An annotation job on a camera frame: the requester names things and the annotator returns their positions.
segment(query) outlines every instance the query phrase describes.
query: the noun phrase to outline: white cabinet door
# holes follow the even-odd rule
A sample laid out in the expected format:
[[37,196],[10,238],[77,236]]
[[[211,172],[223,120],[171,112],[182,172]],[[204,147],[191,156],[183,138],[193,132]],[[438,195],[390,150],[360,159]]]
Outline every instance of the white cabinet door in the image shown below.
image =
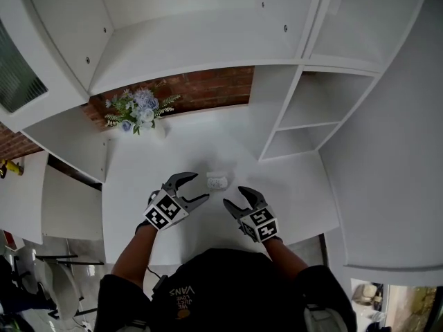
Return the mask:
[[347,273],[443,284],[443,0],[425,0],[398,56],[321,149]]
[[[2,53],[0,57],[0,68],[8,71],[0,73],[0,122],[20,131],[88,102],[88,93],[58,53],[31,0],[0,0],[0,20],[0,48],[5,48],[9,55]],[[17,50],[7,48],[5,43],[12,43]],[[24,84],[29,85],[29,98],[15,104],[15,91]]]

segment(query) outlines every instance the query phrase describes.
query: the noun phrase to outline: fiducial marker cube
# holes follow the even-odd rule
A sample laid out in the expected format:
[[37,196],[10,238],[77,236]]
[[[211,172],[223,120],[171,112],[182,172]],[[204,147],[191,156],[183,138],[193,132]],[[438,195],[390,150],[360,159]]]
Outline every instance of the fiducial marker cube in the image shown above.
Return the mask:
[[162,231],[182,221],[189,213],[165,190],[160,190],[143,215],[155,228]]
[[257,242],[263,242],[278,233],[277,219],[270,207],[240,218],[244,232]]

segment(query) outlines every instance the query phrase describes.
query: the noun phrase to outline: shelf compartment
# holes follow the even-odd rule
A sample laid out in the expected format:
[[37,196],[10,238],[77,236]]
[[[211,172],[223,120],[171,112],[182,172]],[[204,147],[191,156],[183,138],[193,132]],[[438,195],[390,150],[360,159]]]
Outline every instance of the shelf compartment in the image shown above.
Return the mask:
[[32,1],[95,95],[177,73],[285,64],[302,56],[320,0]]
[[335,124],[276,131],[263,159],[313,151],[334,130]]
[[318,65],[382,71],[408,33],[421,2],[331,0],[321,8],[306,56]]
[[341,122],[373,79],[346,73],[304,72],[278,129]]

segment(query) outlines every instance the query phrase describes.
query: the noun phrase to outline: flower arrangement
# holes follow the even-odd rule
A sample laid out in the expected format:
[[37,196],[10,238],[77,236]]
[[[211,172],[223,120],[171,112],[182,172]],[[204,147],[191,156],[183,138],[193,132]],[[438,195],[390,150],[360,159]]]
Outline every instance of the flower arrangement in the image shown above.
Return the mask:
[[117,114],[107,114],[107,127],[120,125],[124,131],[131,131],[140,135],[140,128],[155,128],[155,120],[161,118],[166,112],[171,112],[174,107],[170,105],[180,95],[172,95],[162,103],[154,97],[154,93],[149,89],[139,89],[132,93],[129,89],[123,91],[121,97],[114,96],[112,100],[106,100],[106,107],[115,107]]

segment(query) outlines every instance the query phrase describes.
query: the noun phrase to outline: white tabletop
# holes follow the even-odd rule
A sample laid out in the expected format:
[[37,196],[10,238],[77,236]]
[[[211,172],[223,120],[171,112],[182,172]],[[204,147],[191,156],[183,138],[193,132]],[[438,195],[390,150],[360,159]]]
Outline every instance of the white tabletop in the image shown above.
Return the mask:
[[47,163],[46,151],[24,156],[23,176],[8,172],[0,179],[0,228],[35,243],[43,243],[42,192]]
[[144,219],[147,198],[177,172],[199,176],[181,187],[188,199],[208,193],[206,172],[229,173],[230,186],[212,192],[210,199],[179,224],[160,232],[151,264],[181,264],[211,247],[262,250],[245,237],[223,206],[228,198],[246,207],[237,186],[252,187],[265,195],[278,217],[286,244],[302,241],[338,226],[332,192],[317,152],[268,160],[252,157],[242,143],[215,123],[172,128],[163,142],[150,135],[125,136],[109,141],[107,179],[102,210],[105,252],[114,263]]

